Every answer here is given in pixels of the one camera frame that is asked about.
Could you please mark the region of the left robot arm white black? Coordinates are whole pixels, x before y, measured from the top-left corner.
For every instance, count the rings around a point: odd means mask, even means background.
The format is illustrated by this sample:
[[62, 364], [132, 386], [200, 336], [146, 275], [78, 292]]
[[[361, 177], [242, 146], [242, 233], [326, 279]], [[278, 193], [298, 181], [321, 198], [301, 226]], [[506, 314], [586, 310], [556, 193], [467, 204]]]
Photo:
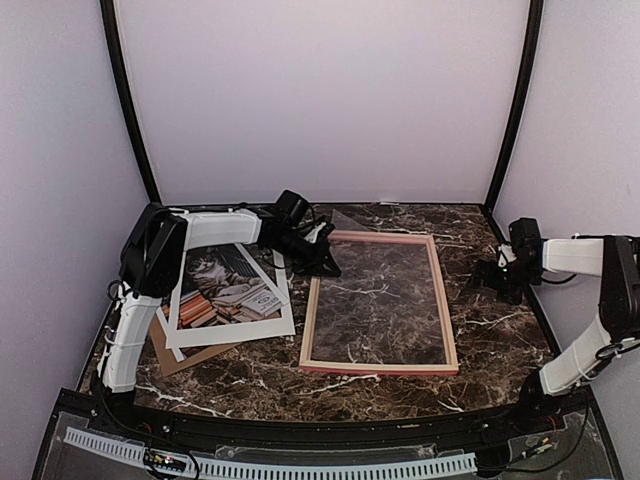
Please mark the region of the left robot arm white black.
[[131, 436], [141, 427], [140, 412], [131, 406], [137, 366], [162, 300], [180, 291], [189, 250], [256, 244], [289, 259], [299, 275], [340, 276], [330, 253], [335, 226], [323, 216], [305, 222], [309, 208], [289, 190], [264, 207], [241, 203], [226, 210], [189, 211], [153, 202], [144, 208], [120, 254], [118, 289], [111, 295], [119, 317], [108, 329], [91, 381], [101, 417], [117, 434]]

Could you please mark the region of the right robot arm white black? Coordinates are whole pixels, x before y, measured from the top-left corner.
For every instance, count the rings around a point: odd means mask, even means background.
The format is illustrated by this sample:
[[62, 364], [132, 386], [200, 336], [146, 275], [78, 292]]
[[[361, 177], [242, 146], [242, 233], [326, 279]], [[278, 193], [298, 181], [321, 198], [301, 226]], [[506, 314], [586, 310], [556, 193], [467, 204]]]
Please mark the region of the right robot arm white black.
[[464, 261], [469, 277], [461, 289], [466, 310], [457, 323], [465, 338], [464, 367], [469, 369], [474, 360], [487, 362], [488, 374], [475, 375], [475, 381], [486, 390], [485, 398], [510, 403], [490, 421], [491, 427], [510, 424], [530, 434], [566, 406], [590, 406], [584, 395], [594, 383], [610, 427], [617, 432], [638, 429], [638, 388], [606, 393], [616, 381], [595, 377], [613, 360], [604, 347], [621, 338], [607, 330], [599, 314], [603, 246], [599, 239], [593, 243], [589, 289], [561, 291], [550, 305], [560, 332], [576, 336], [563, 349], [556, 348], [550, 326], [537, 320], [533, 302], [525, 299], [525, 279], [511, 277], [505, 263], [490, 258], [489, 246], [468, 245]]

